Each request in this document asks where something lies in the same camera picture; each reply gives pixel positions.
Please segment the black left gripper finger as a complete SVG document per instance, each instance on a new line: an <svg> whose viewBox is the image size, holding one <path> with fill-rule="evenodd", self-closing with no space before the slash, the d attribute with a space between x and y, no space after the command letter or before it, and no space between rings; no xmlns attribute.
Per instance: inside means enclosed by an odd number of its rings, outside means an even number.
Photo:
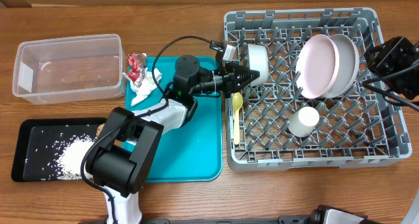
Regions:
<svg viewBox="0 0 419 224"><path fill-rule="evenodd" d="M241 91L245 86L256 81L256 77L238 79L237 77L224 78L224 97L230 98L231 94Z"/></svg>
<svg viewBox="0 0 419 224"><path fill-rule="evenodd" d="M244 67L235 62L228 62L225 64L225 69L228 73L233 73L235 76L240 79L245 80L255 80L260 77L260 72L257 70L252 70L248 67Z"/></svg>

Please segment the yellow plastic spoon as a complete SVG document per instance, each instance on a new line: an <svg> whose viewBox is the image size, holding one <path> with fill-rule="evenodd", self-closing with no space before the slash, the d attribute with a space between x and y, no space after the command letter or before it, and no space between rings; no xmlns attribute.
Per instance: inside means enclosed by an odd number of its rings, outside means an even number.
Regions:
<svg viewBox="0 0 419 224"><path fill-rule="evenodd" d="M234 131L233 131L233 143L238 145L240 143L240 109L243 105L243 97L240 92L235 92L232 97L232 107L234 110Z"/></svg>

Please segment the grey bowl with rice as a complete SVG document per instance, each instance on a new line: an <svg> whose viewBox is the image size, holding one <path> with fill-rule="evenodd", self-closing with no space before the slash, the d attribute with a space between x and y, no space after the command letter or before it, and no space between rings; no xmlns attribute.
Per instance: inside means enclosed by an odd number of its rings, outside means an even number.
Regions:
<svg viewBox="0 0 419 224"><path fill-rule="evenodd" d="M249 68L260 73L250 86L258 86L267 82L268 79L268 53L261 45L248 45Z"/></svg>

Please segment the grey plate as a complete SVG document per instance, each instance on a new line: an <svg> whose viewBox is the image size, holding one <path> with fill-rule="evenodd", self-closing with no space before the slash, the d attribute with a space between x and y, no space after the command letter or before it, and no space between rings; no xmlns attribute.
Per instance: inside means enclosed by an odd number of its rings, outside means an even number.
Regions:
<svg viewBox="0 0 419 224"><path fill-rule="evenodd" d="M347 92L355 81L359 70L359 52L354 42L343 34L331 36L339 53L339 69L332 87L322 96L335 98Z"/></svg>

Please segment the white paper cup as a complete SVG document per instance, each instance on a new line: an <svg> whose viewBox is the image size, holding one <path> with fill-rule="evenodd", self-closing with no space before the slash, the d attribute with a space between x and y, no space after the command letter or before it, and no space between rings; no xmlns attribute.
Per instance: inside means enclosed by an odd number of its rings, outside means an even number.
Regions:
<svg viewBox="0 0 419 224"><path fill-rule="evenodd" d="M288 130L294 136L306 137L319 122L319 113L313 107L302 107L289 118Z"/></svg>

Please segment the pink rimmed white plate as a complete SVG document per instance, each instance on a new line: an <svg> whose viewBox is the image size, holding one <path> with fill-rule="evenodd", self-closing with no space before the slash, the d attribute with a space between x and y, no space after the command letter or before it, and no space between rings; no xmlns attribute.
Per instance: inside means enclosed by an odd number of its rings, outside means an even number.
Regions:
<svg viewBox="0 0 419 224"><path fill-rule="evenodd" d="M323 34L311 37L301 49L295 68L301 95L308 99L322 96L335 82L338 69L338 48L331 38Z"/></svg>

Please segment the white napkin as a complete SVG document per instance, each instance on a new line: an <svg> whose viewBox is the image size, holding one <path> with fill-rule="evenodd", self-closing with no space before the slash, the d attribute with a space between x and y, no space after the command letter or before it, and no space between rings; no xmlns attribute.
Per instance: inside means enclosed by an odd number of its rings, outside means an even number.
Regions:
<svg viewBox="0 0 419 224"><path fill-rule="evenodd" d="M145 68L146 75L142 81L141 86L134 86L133 83L130 82L126 73L123 73L122 76L128 80L129 89L135 94L135 96L130 100L130 106L133 107L143 100L145 100L149 94L157 88L156 83L153 80L153 76L157 82L159 82L162 78L162 73L158 69L154 69L153 71L149 71L148 68Z"/></svg>

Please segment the red foil wrapper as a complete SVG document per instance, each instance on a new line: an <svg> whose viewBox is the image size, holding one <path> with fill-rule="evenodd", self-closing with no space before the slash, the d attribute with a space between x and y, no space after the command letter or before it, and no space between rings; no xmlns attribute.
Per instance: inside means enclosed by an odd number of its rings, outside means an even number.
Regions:
<svg viewBox="0 0 419 224"><path fill-rule="evenodd" d="M147 61L146 53L136 54L135 52L128 55L127 58L130 70L127 73L128 79L134 86L141 86L146 75L145 65Z"/></svg>

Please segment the brown food scrap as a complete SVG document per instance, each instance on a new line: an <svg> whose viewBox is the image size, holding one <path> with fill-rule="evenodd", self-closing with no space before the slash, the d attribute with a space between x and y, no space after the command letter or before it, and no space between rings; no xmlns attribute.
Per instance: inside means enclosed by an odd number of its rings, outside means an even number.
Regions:
<svg viewBox="0 0 419 224"><path fill-rule="evenodd" d="M100 135L100 133L101 133L101 131L102 131L103 127L104 127L104 124L100 124L100 125L98 126L97 131L96 131L96 137L98 137L98 136Z"/></svg>

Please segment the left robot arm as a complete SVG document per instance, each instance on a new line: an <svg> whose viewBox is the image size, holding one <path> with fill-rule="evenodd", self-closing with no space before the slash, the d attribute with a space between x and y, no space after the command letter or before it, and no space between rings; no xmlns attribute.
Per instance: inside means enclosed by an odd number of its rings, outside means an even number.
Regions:
<svg viewBox="0 0 419 224"><path fill-rule="evenodd" d="M185 126L194 115L201 93L225 96L266 81L268 62L256 54L247 67L222 63L210 71L198 59L184 55L175 63L173 81L160 102L142 111L117 107L109 115L96 142L81 162L81 176L106 198L106 223L141 223L138 191L145 183L161 137Z"/></svg>

